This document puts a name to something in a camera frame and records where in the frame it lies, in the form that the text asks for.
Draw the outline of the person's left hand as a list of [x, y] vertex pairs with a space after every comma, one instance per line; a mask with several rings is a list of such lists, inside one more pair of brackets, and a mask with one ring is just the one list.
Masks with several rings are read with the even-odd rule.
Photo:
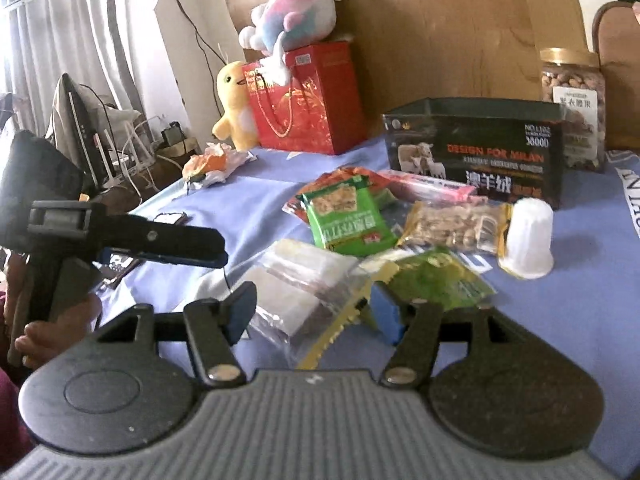
[[[15, 309], [25, 283], [26, 270], [26, 259], [12, 252], [6, 260], [6, 286], [1, 300], [1, 326], [4, 338], [11, 336]], [[101, 313], [101, 300], [95, 294], [89, 294], [79, 304], [63, 312], [55, 322], [36, 321], [27, 324], [24, 334], [15, 339], [15, 347], [23, 356], [23, 364], [30, 370], [47, 364], [90, 333]]]

